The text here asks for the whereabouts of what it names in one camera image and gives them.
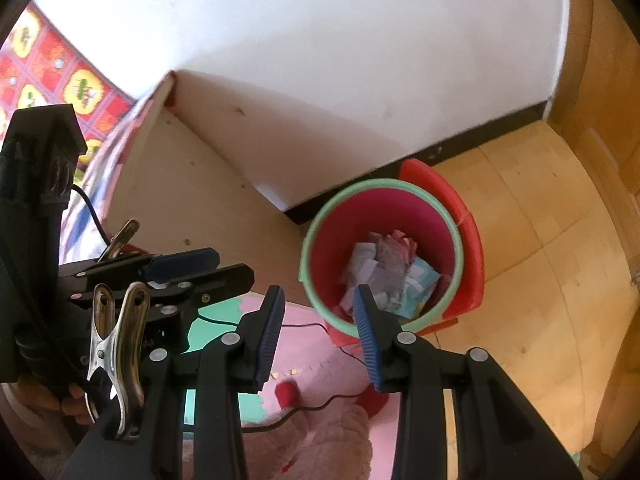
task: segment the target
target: metal spring clamp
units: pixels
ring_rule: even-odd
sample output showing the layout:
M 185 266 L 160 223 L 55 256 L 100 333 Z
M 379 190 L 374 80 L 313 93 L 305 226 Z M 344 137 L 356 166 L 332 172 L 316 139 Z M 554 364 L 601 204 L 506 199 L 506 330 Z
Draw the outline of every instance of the metal spring clamp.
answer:
M 136 412 L 144 406 L 145 395 L 140 385 L 140 346 L 145 329 L 150 296 L 146 285 L 135 282 L 129 285 L 122 309 L 115 322 L 115 300 L 111 289 L 103 284 L 94 289 L 94 310 L 91 323 L 91 347 L 87 379 L 98 368 L 109 377 L 120 403 L 120 425 L 116 438 L 122 438 L 132 429 Z M 89 414 L 95 422 L 98 406 L 84 395 Z
M 111 243 L 104 248 L 96 262 L 115 260 L 124 249 L 124 246 L 133 238 L 133 235 L 138 232 L 138 229 L 140 229 L 140 222 L 135 218 L 129 220 L 123 225 L 118 234 L 111 239 Z

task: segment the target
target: black baseboard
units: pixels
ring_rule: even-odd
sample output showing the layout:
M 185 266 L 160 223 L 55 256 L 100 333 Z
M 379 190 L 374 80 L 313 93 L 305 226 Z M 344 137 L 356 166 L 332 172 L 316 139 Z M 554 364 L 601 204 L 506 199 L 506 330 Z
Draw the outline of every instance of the black baseboard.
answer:
M 395 160 L 381 168 L 377 168 L 376 170 L 369 171 L 369 173 L 358 176 L 353 180 L 340 184 L 340 186 L 333 187 L 301 204 L 293 206 L 285 211 L 285 215 L 298 225 L 309 222 L 314 218 L 314 216 L 316 216 L 316 214 L 318 214 L 322 206 L 331 200 L 332 196 L 344 188 L 349 187 L 351 184 L 368 180 L 370 178 L 396 178 L 400 172 L 400 165 L 408 158 L 417 158 L 425 164 L 434 166 L 435 164 L 442 162 L 443 160 L 447 160 L 452 156 L 459 155 L 460 153 L 476 148 L 489 140 L 503 136 L 513 130 L 517 130 L 527 124 L 542 119 L 542 114 L 545 111 L 545 105 L 546 101 L 542 101 L 541 103 L 523 108 L 522 110 L 518 110 L 512 114 L 489 121 L 481 126 L 476 126 L 475 128 L 466 130 L 453 137 L 449 137 L 449 139 L 445 139 L 433 146 L 424 148 L 419 152 L 404 156 L 399 160 Z

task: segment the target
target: red sock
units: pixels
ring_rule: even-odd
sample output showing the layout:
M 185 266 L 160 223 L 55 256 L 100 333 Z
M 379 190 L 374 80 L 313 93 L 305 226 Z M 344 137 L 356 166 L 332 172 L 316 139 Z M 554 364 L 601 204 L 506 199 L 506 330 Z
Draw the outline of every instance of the red sock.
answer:
M 389 394 L 381 394 L 377 392 L 373 384 L 367 386 L 364 393 L 358 397 L 356 404 L 362 406 L 369 415 L 369 418 L 373 418 L 377 415 L 382 408 L 385 407 L 386 402 L 389 400 Z
M 282 381 L 276 384 L 275 393 L 282 410 L 297 408 L 301 405 L 300 390 L 298 389 L 296 381 Z

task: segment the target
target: finger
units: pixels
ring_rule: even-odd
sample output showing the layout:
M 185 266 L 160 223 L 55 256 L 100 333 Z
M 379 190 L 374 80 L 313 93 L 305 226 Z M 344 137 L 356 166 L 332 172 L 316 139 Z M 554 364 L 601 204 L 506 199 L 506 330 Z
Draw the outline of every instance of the finger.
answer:
M 84 390 L 75 383 L 69 385 L 69 393 L 74 399 L 80 399 L 84 397 Z
M 65 415 L 87 415 L 89 412 L 84 399 L 72 399 L 67 397 L 62 401 L 62 412 Z
M 59 400 L 30 375 L 21 375 L 18 382 L 11 385 L 11 390 L 18 402 L 25 406 L 54 412 L 60 410 Z
M 90 426 L 94 423 L 89 415 L 76 415 L 76 422 L 80 426 Z

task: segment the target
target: trash bin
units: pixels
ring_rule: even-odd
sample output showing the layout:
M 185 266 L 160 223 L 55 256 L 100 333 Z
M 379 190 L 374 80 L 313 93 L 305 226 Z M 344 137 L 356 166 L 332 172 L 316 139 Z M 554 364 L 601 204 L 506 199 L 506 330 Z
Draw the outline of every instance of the trash bin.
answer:
M 358 330 L 339 306 L 344 269 L 357 242 L 369 232 L 399 230 L 417 243 L 417 255 L 442 276 L 423 314 L 402 326 L 420 332 L 440 320 L 456 295 L 464 267 L 460 232 L 430 193 L 392 178 L 359 182 L 336 194 L 316 215 L 302 245 L 299 279 L 320 316 L 344 334 Z

